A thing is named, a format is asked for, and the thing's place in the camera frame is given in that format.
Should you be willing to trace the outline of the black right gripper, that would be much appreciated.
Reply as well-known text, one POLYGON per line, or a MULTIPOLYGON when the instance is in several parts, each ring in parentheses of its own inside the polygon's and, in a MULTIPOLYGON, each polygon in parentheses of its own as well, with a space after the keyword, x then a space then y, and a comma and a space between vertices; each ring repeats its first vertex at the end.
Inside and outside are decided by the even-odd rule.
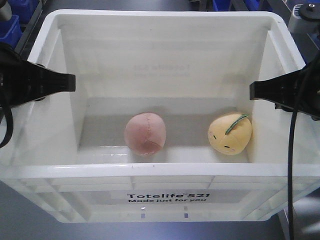
POLYGON ((249 99, 265 100, 276 109, 293 110, 320 119, 320 54, 303 68, 249 85, 249 99))

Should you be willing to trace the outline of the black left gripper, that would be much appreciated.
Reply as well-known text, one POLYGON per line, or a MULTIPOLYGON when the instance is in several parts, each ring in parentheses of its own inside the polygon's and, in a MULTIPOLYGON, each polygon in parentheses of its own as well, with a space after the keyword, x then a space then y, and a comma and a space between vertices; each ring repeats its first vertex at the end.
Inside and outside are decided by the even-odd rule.
POLYGON ((0 86, 14 108, 60 92, 76 91, 76 76, 23 61, 11 45, 0 43, 0 86))

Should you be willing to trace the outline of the grey robot arm joint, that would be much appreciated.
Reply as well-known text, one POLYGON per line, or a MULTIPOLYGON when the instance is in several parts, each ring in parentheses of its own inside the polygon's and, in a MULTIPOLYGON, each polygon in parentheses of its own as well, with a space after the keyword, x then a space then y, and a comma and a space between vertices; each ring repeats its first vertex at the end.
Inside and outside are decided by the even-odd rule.
POLYGON ((320 3, 296 4, 291 12, 288 30, 295 34, 316 34, 320 30, 320 3))

